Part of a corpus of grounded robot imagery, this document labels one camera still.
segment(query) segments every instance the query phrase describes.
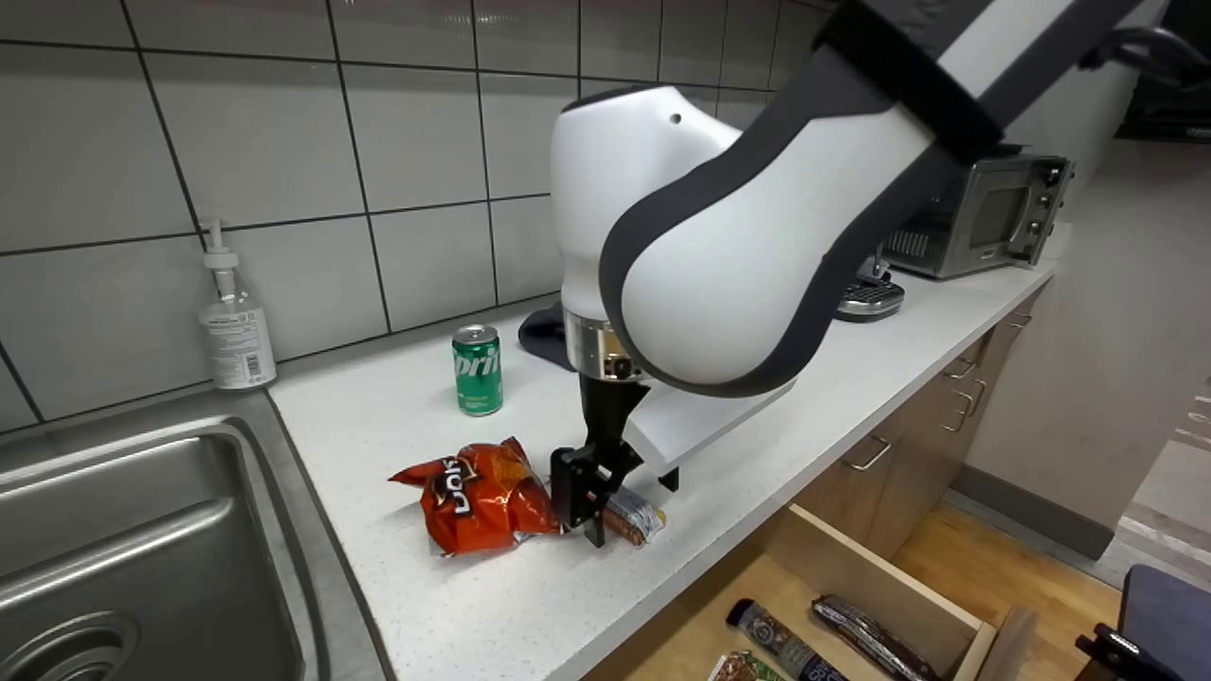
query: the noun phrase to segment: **sink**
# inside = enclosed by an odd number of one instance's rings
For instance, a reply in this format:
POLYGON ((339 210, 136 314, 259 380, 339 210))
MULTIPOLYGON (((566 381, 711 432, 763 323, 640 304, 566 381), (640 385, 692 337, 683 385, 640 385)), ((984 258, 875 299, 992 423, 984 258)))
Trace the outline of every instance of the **sink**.
POLYGON ((0 442, 0 681, 381 681, 273 401, 0 442))

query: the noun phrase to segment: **tile wall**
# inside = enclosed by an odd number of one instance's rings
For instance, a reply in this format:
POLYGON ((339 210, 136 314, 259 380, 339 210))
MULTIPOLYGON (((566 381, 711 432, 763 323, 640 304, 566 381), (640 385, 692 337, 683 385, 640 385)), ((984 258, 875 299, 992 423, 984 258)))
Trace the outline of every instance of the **tile wall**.
POLYGON ((201 223, 281 360, 555 290, 548 130, 745 126, 809 0, 0 0, 0 432, 206 381, 201 223))

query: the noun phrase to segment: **drawer handle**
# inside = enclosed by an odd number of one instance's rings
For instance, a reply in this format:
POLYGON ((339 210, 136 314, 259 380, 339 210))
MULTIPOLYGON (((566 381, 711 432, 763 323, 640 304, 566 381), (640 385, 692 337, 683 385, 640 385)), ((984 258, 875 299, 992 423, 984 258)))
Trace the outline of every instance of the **drawer handle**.
POLYGON ((855 469, 855 472, 871 472, 885 453, 894 453, 897 449, 897 442, 881 442, 876 449, 875 449, 875 457, 865 457, 865 462, 847 462, 847 469, 855 469))

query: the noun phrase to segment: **chip bag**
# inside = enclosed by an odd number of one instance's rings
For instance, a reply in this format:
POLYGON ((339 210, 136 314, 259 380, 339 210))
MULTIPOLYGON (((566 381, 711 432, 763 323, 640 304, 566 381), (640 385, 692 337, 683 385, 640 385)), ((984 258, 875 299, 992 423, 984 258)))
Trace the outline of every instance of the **chip bag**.
POLYGON ((389 482, 423 490, 423 527, 441 554, 492 554, 526 534, 558 534, 517 439, 470 442, 455 457, 407 467, 389 482))

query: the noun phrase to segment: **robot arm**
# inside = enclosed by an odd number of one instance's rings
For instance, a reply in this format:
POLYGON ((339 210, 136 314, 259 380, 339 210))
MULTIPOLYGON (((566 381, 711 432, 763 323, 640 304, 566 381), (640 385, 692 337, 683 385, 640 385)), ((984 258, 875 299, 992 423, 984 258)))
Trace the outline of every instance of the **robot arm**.
POLYGON ((551 215, 591 442, 551 462, 563 524, 593 519, 644 457, 667 472, 782 390, 897 215, 961 177, 1126 8, 844 4, 745 134, 673 89, 566 105, 551 215))

